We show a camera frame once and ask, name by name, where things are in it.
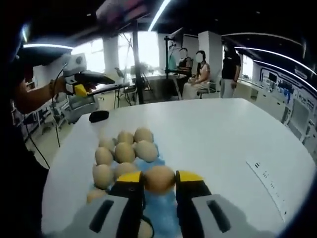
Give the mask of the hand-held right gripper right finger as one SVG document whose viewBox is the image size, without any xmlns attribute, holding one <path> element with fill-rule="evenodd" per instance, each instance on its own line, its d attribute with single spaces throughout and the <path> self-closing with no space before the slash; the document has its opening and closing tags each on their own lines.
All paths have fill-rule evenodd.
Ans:
<svg viewBox="0 0 317 238">
<path fill-rule="evenodd" d="M 212 194 L 203 178 L 176 171 L 177 217 L 184 238 L 274 238 L 247 222 L 245 213 L 219 194 Z"/>
</svg>

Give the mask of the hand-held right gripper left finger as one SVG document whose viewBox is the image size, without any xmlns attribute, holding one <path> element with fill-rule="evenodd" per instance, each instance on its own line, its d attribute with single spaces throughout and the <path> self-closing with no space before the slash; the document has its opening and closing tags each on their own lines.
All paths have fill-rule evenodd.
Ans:
<svg viewBox="0 0 317 238">
<path fill-rule="evenodd" d="M 136 238 L 144 201 L 142 171 L 123 174 L 110 192 L 82 205 L 62 229 L 46 238 Z"/>
</svg>

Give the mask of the person's left hand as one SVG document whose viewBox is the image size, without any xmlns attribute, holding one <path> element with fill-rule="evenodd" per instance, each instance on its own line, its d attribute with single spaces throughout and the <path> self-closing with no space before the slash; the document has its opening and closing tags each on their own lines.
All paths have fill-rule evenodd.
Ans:
<svg viewBox="0 0 317 238">
<path fill-rule="evenodd" d="M 59 93 L 66 93 L 66 83 L 65 78 L 60 76 L 53 83 L 53 95 L 57 95 Z"/>
</svg>

